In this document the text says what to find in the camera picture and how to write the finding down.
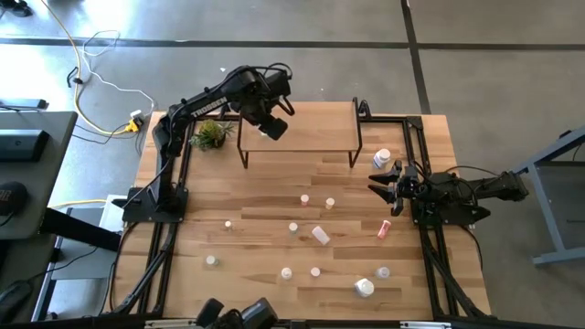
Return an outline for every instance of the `wooden platform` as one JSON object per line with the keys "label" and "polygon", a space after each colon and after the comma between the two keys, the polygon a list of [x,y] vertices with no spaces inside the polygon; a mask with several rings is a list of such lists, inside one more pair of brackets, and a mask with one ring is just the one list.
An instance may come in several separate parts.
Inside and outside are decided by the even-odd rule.
{"label": "wooden platform", "polygon": [[356,108],[351,101],[297,101],[296,114],[288,116],[278,108],[276,117],[289,128],[278,140],[263,136],[246,121],[241,130],[241,150],[246,152],[347,152],[359,147]]}
{"label": "wooden platform", "polygon": [[[432,170],[456,165],[446,118],[423,116],[423,123]],[[346,154],[259,153],[246,170],[235,136],[221,150],[194,150],[186,182],[190,201],[175,247],[165,316],[194,317],[211,297],[237,309],[266,297],[281,318],[430,319],[419,233],[411,224],[408,202],[403,216],[391,218],[390,207],[367,189],[367,176],[377,172],[371,164],[377,150],[388,148],[392,160],[405,160],[402,128],[363,123],[362,132],[364,148],[353,169]],[[148,133],[138,186],[152,179],[154,162]],[[178,173],[180,161],[176,163]],[[308,207],[300,204],[302,194],[311,197]],[[331,210],[324,208],[328,197],[335,199]],[[383,219],[391,220],[392,228],[380,241],[376,234]],[[233,221],[233,231],[223,230],[225,220]],[[291,237],[287,227],[292,221],[300,231]],[[331,237],[326,247],[311,235],[316,225]],[[127,239],[115,280],[117,303],[144,272],[152,230],[152,224],[140,224]],[[446,228],[445,236],[453,275],[489,313],[473,240],[460,228]],[[216,268],[205,265],[207,255],[219,258]],[[374,277],[380,266],[390,268],[389,279]],[[283,267],[292,269],[290,281],[280,278]],[[321,277],[311,277],[312,267],[321,268]],[[354,291],[361,278],[376,286],[369,299]]]}

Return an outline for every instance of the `white cable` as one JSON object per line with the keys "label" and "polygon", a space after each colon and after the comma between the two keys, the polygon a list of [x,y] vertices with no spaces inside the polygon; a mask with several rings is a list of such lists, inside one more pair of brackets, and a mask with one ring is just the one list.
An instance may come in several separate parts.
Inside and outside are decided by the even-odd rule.
{"label": "white cable", "polygon": [[[88,43],[90,43],[96,36],[98,36],[101,33],[106,33],[106,32],[115,32],[116,33],[116,38],[113,40],[112,43],[110,43],[108,46],[104,47],[100,52],[98,53],[90,53],[87,50],[85,50],[85,48],[87,47]],[[89,63],[89,61],[87,60],[86,56],[90,56],[90,57],[98,57],[99,55],[102,55],[103,53],[105,53],[106,51],[110,50],[110,49],[114,49],[116,47],[116,43],[118,42],[118,39],[120,38],[120,31],[117,30],[102,30],[102,31],[98,31],[96,32],[93,36],[91,36],[89,39],[87,39],[84,43],[83,43],[83,47],[81,48],[81,58],[83,59],[83,62],[85,63],[85,66],[88,68],[88,71],[93,74],[94,76],[98,77],[98,79],[101,81],[101,83],[107,84],[109,86],[114,87],[115,89],[119,90],[119,91],[124,91],[124,92],[140,92],[141,94],[144,95],[145,98],[147,98],[150,101],[150,112],[146,113],[145,115],[150,115],[153,113],[154,111],[154,107],[156,106],[156,101],[148,96],[144,91],[142,90],[127,90],[127,89],[123,89],[120,88],[118,86],[116,86],[114,83],[111,83],[109,81],[104,80],[101,75],[99,75],[98,73],[94,72],[93,70],[91,70],[91,65]]]}

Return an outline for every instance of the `gray floor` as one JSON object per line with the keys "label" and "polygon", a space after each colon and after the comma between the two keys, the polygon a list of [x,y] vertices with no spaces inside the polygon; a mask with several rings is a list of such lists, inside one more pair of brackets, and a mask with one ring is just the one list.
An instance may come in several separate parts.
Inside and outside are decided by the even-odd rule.
{"label": "gray floor", "polygon": [[[0,36],[63,37],[42,4],[36,15],[0,19]],[[77,37],[117,28],[122,37],[199,40],[405,41],[398,0],[319,1],[52,1]],[[585,43],[578,0],[410,0],[419,42]],[[567,129],[584,124],[585,52],[421,51],[433,113],[446,114],[459,164],[495,171],[513,167]],[[0,46],[0,90],[44,98],[52,110],[71,110],[65,76],[75,66],[69,47]],[[367,99],[373,111],[420,113],[408,50],[291,48],[116,48],[96,70],[122,87],[140,88],[160,109],[198,93],[224,76],[221,68],[283,61],[294,69],[298,101]],[[81,108],[108,129],[128,113],[147,110],[138,95],[91,80]],[[585,150],[578,159],[585,160]],[[73,140],[53,202],[125,193],[139,156],[133,141],[108,146]],[[477,173],[463,172],[465,177]],[[536,199],[485,202],[493,215],[476,230],[493,312],[500,318],[585,326],[585,260],[535,268],[530,258],[552,251]],[[76,284],[62,293],[99,287]],[[80,301],[58,297],[52,310],[91,313]]]}

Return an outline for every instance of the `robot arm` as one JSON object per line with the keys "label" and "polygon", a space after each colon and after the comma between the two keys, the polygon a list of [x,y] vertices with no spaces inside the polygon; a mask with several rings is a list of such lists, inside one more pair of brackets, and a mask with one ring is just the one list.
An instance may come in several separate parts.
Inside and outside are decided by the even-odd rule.
{"label": "robot arm", "polygon": [[[286,99],[291,94],[288,80],[292,76],[281,67],[288,68],[282,63],[269,67],[238,67],[215,87],[205,88],[197,96],[181,100],[169,108],[167,115],[153,129],[159,177],[147,192],[157,210],[172,212],[179,206],[179,197],[171,185],[173,161],[181,154],[188,125],[197,118],[220,107],[224,111],[230,105],[233,111],[239,112],[251,125],[259,126],[260,131],[267,133],[273,140],[282,136],[288,125],[274,118],[271,110],[279,106],[287,114],[294,115],[294,109]],[[265,77],[258,69],[274,73]]]}
{"label": "robot arm", "polygon": [[406,166],[403,176],[401,172],[402,162],[397,160],[388,173],[369,177],[385,186],[369,185],[368,188],[388,204],[394,204],[392,216],[400,215],[404,198],[410,199],[413,219],[418,224],[473,224],[490,215],[477,200],[497,197],[521,201],[528,195],[519,175],[512,172],[470,181],[452,173],[436,173],[422,182],[415,166]]}

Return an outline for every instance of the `green plant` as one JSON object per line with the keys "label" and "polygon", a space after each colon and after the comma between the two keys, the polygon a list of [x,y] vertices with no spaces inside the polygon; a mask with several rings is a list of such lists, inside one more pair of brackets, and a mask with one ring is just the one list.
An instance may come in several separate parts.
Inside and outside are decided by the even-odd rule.
{"label": "green plant", "polygon": [[226,137],[231,135],[233,129],[231,122],[222,125],[213,120],[205,120],[201,123],[199,132],[194,134],[189,142],[201,151],[219,148],[226,141]]}

